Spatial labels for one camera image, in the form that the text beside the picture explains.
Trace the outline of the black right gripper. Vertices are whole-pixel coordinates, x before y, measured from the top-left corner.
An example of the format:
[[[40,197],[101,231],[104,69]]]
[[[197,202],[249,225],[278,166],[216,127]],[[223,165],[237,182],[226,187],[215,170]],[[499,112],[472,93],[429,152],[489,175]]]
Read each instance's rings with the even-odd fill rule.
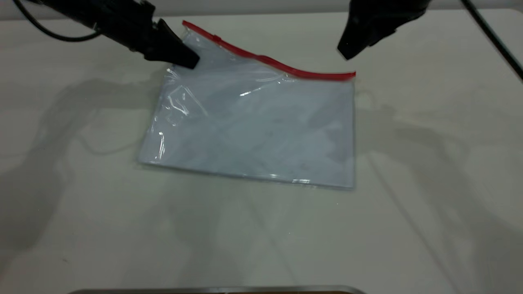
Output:
[[[420,18],[427,8],[427,0],[352,0],[351,16],[337,50],[349,61],[392,35],[399,26]]]

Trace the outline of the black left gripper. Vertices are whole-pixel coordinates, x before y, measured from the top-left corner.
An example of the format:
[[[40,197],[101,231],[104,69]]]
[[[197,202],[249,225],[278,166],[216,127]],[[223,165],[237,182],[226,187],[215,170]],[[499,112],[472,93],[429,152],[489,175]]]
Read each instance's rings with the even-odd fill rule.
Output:
[[[94,33],[82,41],[106,36],[148,61],[168,62],[194,69],[200,57],[169,28],[164,19],[153,21],[156,7],[147,0],[84,0],[86,26]]]

